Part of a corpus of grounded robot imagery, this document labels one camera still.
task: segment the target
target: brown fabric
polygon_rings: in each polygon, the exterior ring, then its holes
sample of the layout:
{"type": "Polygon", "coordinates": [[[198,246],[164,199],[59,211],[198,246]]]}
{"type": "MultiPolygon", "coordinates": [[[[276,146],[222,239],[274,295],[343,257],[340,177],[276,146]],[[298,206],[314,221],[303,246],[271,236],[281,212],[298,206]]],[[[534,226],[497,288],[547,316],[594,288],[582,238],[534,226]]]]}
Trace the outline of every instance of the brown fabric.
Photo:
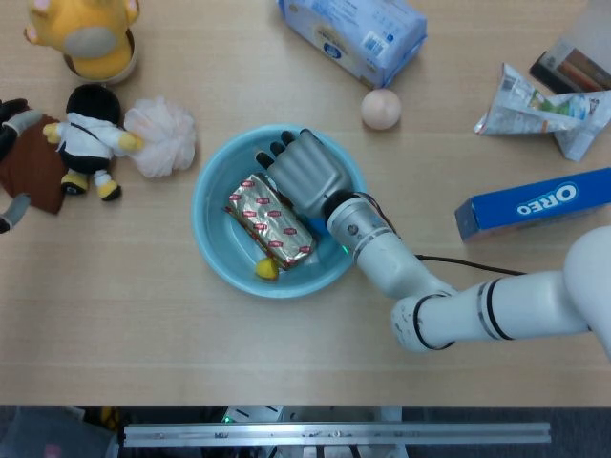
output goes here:
{"type": "Polygon", "coordinates": [[[0,183],[14,198],[28,193],[32,206],[45,212],[57,214],[64,202],[61,178],[66,174],[59,153],[42,133],[47,124],[57,122],[43,115],[37,124],[24,132],[7,156],[0,161],[0,183]]]}

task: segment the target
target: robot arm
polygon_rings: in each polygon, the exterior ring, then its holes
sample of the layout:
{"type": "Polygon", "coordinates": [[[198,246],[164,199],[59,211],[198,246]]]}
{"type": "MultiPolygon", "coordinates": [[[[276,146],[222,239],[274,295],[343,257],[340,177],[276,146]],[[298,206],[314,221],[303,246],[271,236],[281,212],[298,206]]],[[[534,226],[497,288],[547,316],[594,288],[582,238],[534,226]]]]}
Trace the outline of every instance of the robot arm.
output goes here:
{"type": "Polygon", "coordinates": [[[385,295],[400,300],[391,321],[405,348],[423,352],[458,341],[594,330],[611,359],[611,226],[578,240],[563,272],[489,281],[456,293],[413,255],[374,202],[352,191],[349,178],[320,141],[312,154],[313,137],[310,131],[302,131],[298,138],[283,135],[289,140],[283,148],[272,144],[275,161],[263,154],[257,159],[296,209],[310,217],[322,213],[329,233],[348,249],[367,277],[385,295]],[[299,166],[286,166],[292,162],[299,166]],[[303,170],[318,172],[310,180],[303,170]]]}

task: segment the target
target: oreo box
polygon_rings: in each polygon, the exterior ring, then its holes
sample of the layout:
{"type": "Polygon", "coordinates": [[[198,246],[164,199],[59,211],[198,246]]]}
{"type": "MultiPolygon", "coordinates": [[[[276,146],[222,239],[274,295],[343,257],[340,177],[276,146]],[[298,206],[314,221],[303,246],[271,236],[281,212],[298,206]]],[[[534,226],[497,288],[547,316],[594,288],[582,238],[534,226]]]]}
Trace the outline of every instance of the oreo box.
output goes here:
{"type": "Polygon", "coordinates": [[[482,194],[455,211],[467,241],[611,203],[611,168],[482,194]]]}

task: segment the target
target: stuffed toy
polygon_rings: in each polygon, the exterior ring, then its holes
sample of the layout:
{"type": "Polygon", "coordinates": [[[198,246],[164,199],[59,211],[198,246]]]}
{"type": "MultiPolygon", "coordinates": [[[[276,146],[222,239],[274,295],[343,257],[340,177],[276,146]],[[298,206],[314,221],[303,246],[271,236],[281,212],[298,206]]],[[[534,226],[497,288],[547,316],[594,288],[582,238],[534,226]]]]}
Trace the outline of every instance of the stuffed toy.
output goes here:
{"type": "Polygon", "coordinates": [[[57,152],[68,173],[61,178],[66,194],[87,192],[89,176],[94,176],[98,196],[105,201],[121,196],[121,187],[108,168],[114,156],[139,150],[143,141],[117,127],[121,106],[116,96],[103,86],[86,84],[76,88],[66,107],[67,122],[43,129],[47,140],[59,145],[57,152]]]}
{"type": "Polygon", "coordinates": [[[107,81],[133,66],[137,0],[28,0],[28,8],[28,41],[62,52],[79,76],[107,81]]]}
{"type": "Polygon", "coordinates": [[[25,99],[0,101],[0,184],[16,204],[5,214],[10,227],[27,207],[20,196],[28,195],[33,207],[54,215],[61,209],[59,180],[67,169],[43,135],[44,126],[53,122],[56,119],[31,110],[25,99]]]}

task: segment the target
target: yellow ball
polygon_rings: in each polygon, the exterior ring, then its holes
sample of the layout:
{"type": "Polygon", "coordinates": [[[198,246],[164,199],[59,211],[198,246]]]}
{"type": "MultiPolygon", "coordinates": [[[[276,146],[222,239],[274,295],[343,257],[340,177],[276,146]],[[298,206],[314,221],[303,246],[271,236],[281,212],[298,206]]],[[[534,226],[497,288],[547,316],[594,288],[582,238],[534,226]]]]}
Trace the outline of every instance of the yellow ball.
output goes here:
{"type": "Polygon", "coordinates": [[[264,280],[272,281],[277,280],[278,276],[280,275],[278,264],[276,264],[276,261],[271,258],[265,258],[264,260],[259,261],[255,269],[255,273],[264,280]]]}

